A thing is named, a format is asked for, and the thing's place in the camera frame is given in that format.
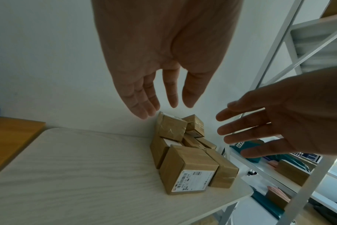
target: wooden desk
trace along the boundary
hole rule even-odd
[[[188,225],[248,198],[230,189],[169,196],[150,139],[75,129],[44,131],[0,172],[0,224]]]
[[[45,123],[0,117],[0,170],[44,129]]]

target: package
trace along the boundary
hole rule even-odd
[[[308,179],[310,172],[303,170],[302,168],[286,161],[280,160],[275,169],[276,172],[282,174],[287,177],[294,183],[303,186],[306,180]]]
[[[210,141],[208,141],[205,138],[196,138],[197,141],[199,141],[204,147],[206,148],[210,148],[210,149],[216,149],[217,146],[213,143],[211,143]]]
[[[204,146],[191,135],[184,133],[182,143],[186,147],[204,148]]]
[[[160,168],[167,194],[204,192],[218,164],[202,149],[171,145]]]
[[[290,202],[291,199],[283,193],[279,188],[274,188],[267,186],[268,191],[265,195],[265,197],[272,201],[275,205],[277,205],[279,208],[283,209],[287,206],[287,204]]]
[[[224,156],[219,154],[216,150],[206,149],[205,151],[207,155],[219,164],[209,186],[214,188],[230,188],[238,175],[239,168],[224,158]]]
[[[182,119],[188,122],[186,133],[194,138],[204,137],[204,124],[196,115],[191,115]]]
[[[160,137],[182,141],[186,127],[187,121],[160,112],[157,117],[155,132]]]
[[[182,146],[181,143],[170,140],[166,138],[162,138],[159,135],[155,135],[153,141],[150,145],[150,150],[154,158],[154,164],[157,169],[160,169],[162,162],[167,154],[171,145],[179,145]]]
[[[243,149],[252,148],[252,147],[255,147],[255,146],[258,146],[258,145],[262,145],[262,144],[264,144],[263,140],[256,139],[256,140],[249,140],[249,141],[245,141],[245,142],[238,142],[235,145],[230,145],[230,147],[232,147],[235,151],[240,153]],[[260,162],[261,157],[249,158],[247,160],[252,162],[252,163],[258,163],[258,162]]]

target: teal item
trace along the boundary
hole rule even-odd
[[[281,155],[269,155],[266,156],[267,158],[269,158],[270,160],[276,160],[276,161],[280,161],[280,160],[286,160],[290,163],[292,163],[293,165],[307,171],[310,172],[309,167],[302,163],[301,161],[299,161],[298,159],[293,158],[292,156],[288,155],[288,154],[281,154]]]
[[[258,192],[254,187],[251,187],[254,190],[252,198],[257,201],[262,207],[264,207],[272,216],[276,219],[280,219],[284,211],[275,205],[272,201],[267,199],[264,195]]]
[[[259,146],[259,145],[262,145],[263,143],[264,142],[262,140],[250,140],[250,141],[236,143],[235,145],[231,145],[230,147],[232,147],[235,151],[237,151],[240,154],[241,150],[243,149]],[[261,160],[261,157],[250,158],[247,160],[252,163],[258,163]]]

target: finger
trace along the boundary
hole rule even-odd
[[[212,78],[213,73],[187,73],[186,81],[182,90],[183,103],[192,108],[204,93]]]
[[[162,70],[162,79],[164,81],[168,102],[172,108],[178,105],[177,80],[180,74],[180,68],[174,70]]]
[[[154,87],[154,79],[155,79],[156,72],[147,75],[144,77],[144,91],[146,93],[146,96],[148,97],[151,104],[154,106],[156,111],[160,109],[160,102],[157,99],[155,87]]]
[[[246,128],[254,126],[264,125],[270,122],[266,110],[254,112],[240,119],[227,123],[218,128],[219,135],[227,135],[236,131],[240,131]]]
[[[128,107],[128,109],[137,117],[141,119],[147,118],[146,110],[139,104],[138,100],[135,97],[134,93],[134,85],[121,85],[117,82],[114,82],[114,86],[117,89],[117,92],[124,102],[124,104]]]
[[[144,78],[139,79],[134,83],[134,93],[138,103],[146,110],[149,116],[155,116],[156,109],[149,101],[144,91]]]
[[[234,144],[242,141],[255,140],[259,138],[267,138],[277,135],[272,124],[268,123],[262,126],[257,126],[239,133],[234,133],[224,137],[224,142],[227,144]]]
[[[246,111],[246,112],[252,112],[252,111],[255,111],[255,110],[258,110],[258,109],[255,108],[255,109],[251,109],[251,110]],[[217,121],[221,122],[221,121],[233,118],[234,116],[237,116],[237,115],[240,115],[240,114],[242,114],[242,112],[234,112],[234,111],[231,111],[229,108],[226,108],[226,109],[223,109],[222,111],[220,111],[216,115],[216,119],[217,119]]]
[[[278,105],[290,98],[299,88],[300,79],[286,79],[244,94],[238,101],[228,104],[234,112],[247,112],[253,108]]]
[[[267,155],[277,155],[298,152],[286,139],[272,140],[265,144],[244,149],[240,152],[242,157],[257,158]]]

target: hand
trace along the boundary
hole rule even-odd
[[[241,2],[92,0],[114,86],[133,114],[146,119],[159,110],[153,85],[159,69],[168,101],[176,107],[181,66],[188,70],[182,99],[194,106],[227,51]]]
[[[224,121],[263,109],[218,128],[227,144],[282,135],[241,151],[246,158],[283,153],[337,155],[337,67],[284,79],[246,93],[217,114]]]

